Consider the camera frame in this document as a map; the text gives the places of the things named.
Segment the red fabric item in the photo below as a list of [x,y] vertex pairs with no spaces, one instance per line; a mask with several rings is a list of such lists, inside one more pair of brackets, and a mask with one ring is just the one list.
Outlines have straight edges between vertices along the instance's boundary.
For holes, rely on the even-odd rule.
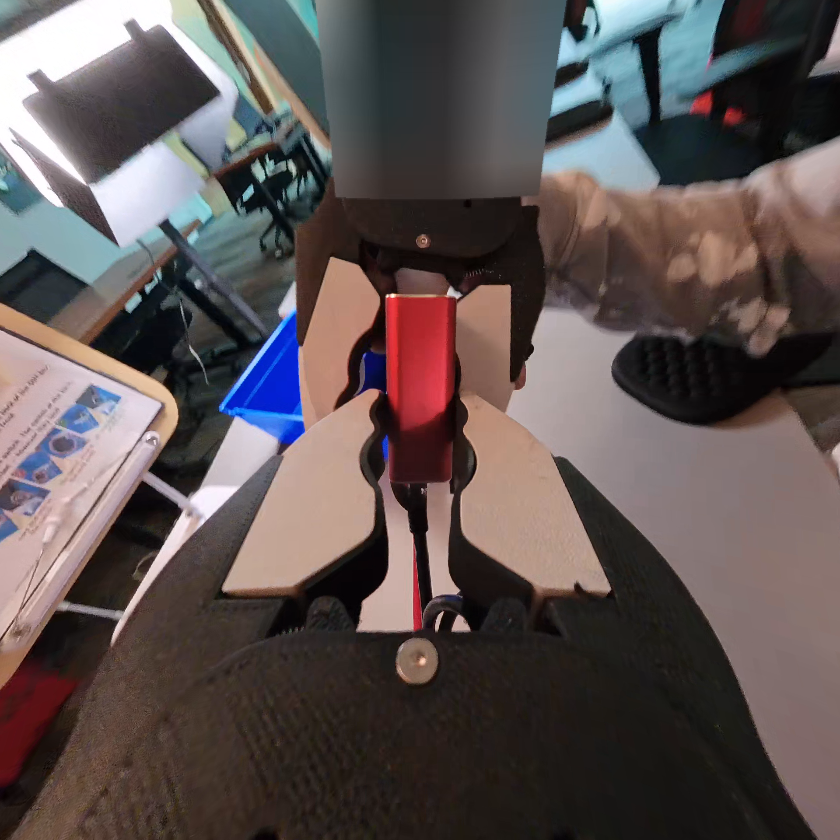
[[15,784],[28,757],[79,681],[23,663],[1,689],[1,789]]

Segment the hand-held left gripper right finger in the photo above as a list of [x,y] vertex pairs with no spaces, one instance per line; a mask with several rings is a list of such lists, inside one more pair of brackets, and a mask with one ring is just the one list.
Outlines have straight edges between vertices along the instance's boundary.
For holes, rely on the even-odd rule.
[[474,393],[457,401],[448,569],[468,601],[612,587],[550,450]]

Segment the laminated instruction sheet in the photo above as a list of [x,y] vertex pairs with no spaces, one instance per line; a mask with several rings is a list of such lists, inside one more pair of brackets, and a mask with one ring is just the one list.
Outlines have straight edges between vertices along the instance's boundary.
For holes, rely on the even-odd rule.
[[1,685],[172,437],[146,374],[2,306]]

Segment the red metal ethernet adapter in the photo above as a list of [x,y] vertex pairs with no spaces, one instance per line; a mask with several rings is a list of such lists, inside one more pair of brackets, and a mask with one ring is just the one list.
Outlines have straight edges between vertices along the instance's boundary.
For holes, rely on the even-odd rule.
[[450,480],[455,436],[456,299],[385,299],[390,479],[403,485]]

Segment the black softbox light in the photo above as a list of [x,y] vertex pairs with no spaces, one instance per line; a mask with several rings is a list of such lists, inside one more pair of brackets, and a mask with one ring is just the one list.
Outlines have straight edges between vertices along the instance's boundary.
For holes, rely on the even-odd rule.
[[88,182],[15,130],[10,134],[15,161],[45,198],[120,247],[168,221],[204,185],[194,166],[161,140]]
[[221,165],[238,88],[187,37],[131,19],[129,39],[63,78],[28,76],[27,115],[85,185],[175,133],[201,163]]

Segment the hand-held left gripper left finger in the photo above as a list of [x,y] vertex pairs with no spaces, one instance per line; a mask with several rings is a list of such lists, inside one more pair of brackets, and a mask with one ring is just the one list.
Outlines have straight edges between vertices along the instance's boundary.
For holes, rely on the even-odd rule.
[[289,447],[223,593],[364,601],[380,587],[389,564],[380,486],[384,408],[382,392],[362,392]]

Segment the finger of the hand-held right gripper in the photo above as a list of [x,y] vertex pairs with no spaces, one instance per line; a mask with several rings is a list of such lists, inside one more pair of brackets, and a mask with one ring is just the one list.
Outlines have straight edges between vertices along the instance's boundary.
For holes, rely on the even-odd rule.
[[331,257],[298,352],[302,421],[310,428],[361,391],[362,360],[382,298],[362,268]]
[[456,303],[459,391],[506,411],[511,380],[511,288],[480,286]]

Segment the wooden office desk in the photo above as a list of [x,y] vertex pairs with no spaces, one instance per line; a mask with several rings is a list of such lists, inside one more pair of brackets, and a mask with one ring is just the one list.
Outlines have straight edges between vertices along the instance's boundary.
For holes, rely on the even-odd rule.
[[187,277],[176,280],[175,288],[239,348],[247,349],[256,344],[256,340],[239,327],[240,321],[246,322],[253,333],[266,340],[270,330],[262,319],[187,240],[188,235],[197,231],[199,226],[196,220],[183,229],[178,229],[171,222],[163,222],[160,226],[162,237],[149,245],[140,241],[136,250],[119,259],[80,291],[48,325],[72,339],[91,344],[158,272],[177,259],[187,275],[193,271],[203,283],[197,287]]

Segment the person's right forearm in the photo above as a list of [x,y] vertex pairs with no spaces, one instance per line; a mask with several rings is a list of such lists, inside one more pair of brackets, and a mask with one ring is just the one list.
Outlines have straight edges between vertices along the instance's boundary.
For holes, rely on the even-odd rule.
[[545,175],[523,202],[539,209],[548,305],[601,328],[753,357],[838,332],[838,138],[737,181],[627,192]]

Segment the black and red office chair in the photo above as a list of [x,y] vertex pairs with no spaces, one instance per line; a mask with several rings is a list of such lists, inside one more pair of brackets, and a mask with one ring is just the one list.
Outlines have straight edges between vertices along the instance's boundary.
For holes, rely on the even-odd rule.
[[659,34],[637,46],[649,119],[635,132],[662,186],[726,181],[780,158],[807,78],[825,58],[838,24],[838,1],[727,1],[710,57],[680,97],[708,108],[664,119]]

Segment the blue plastic bin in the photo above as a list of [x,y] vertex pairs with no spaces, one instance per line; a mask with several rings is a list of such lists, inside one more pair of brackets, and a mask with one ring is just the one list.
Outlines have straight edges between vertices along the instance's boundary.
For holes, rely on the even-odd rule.
[[[363,340],[351,397],[375,389],[386,390],[385,354]],[[297,312],[291,310],[250,362],[219,406],[268,433],[280,444],[291,445],[305,433],[297,342]]]

